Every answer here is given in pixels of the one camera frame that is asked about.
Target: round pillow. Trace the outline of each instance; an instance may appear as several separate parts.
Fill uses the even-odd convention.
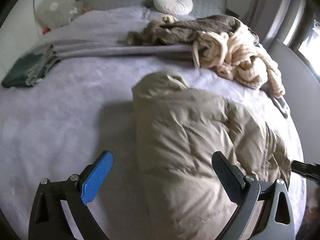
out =
[[[171,15],[187,15],[192,11],[192,0],[153,0],[158,11]]]

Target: beige puffer jacket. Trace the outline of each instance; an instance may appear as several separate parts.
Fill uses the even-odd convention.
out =
[[[150,74],[132,92],[154,239],[214,240],[226,225],[236,204],[212,169],[215,151],[244,174],[288,185],[284,141],[243,105],[191,89],[177,72]]]

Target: silver bolt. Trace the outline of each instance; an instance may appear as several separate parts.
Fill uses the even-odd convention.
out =
[[[280,184],[280,185],[283,185],[284,181],[283,181],[283,179],[277,179],[277,183]]]
[[[73,174],[70,176],[71,181],[76,181],[76,180],[78,180],[78,178],[79,178],[79,176],[77,174]]]
[[[48,179],[47,179],[47,178],[43,178],[43,179],[41,179],[41,181],[40,181],[40,183],[41,183],[42,185],[47,184],[47,182],[48,182]]]
[[[254,181],[254,177],[250,176],[250,175],[247,175],[245,176],[245,178],[249,181]]]

